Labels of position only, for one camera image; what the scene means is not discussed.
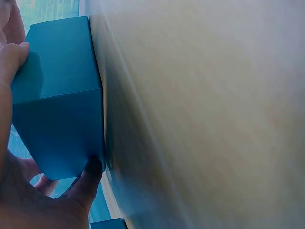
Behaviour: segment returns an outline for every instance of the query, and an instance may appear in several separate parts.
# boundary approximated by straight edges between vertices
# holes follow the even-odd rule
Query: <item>blue box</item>
[[[127,229],[123,219],[111,219],[90,224],[91,229]]]
[[[103,89],[87,17],[32,25],[30,54],[12,84],[13,125],[50,180],[104,160]]]

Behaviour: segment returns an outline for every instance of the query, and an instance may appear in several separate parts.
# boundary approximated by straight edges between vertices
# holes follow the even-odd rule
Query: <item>hand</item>
[[[10,86],[29,50],[27,42],[0,48],[0,228],[85,229],[102,177],[102,163],[89,160],[81,177],[61,197],[52,199],[47,195],[57,182],[43,175],[32,186],[29,181],[41,173],[36,163],[17,158],[7,149],[12,121]]]

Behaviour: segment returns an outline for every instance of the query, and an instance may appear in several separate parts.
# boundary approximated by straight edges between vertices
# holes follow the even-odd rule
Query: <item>fingernail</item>
[[[102,162],[98,158],[94,157],[89,159],[84,170],[88,173],[99,176],[102,173],[102,169]]]
[[[22,42],[20,45],[21,46],[26,46],[26,45],[29,45],[29,43],[28,42]]]

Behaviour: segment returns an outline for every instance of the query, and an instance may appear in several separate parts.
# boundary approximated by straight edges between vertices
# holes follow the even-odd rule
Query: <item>small blue box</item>
[[[103,89],[87,17],[32,25],[30,54],[12,84],[13,124],[50,180],[104,160]]]
[[[127,229],[123,219],[110,219],[90,224],[92,229]]]

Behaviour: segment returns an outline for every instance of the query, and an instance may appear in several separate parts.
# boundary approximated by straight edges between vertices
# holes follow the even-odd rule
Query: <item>wooden surface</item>
[[[86,7],[129,229],[304,228],[304,1]]]

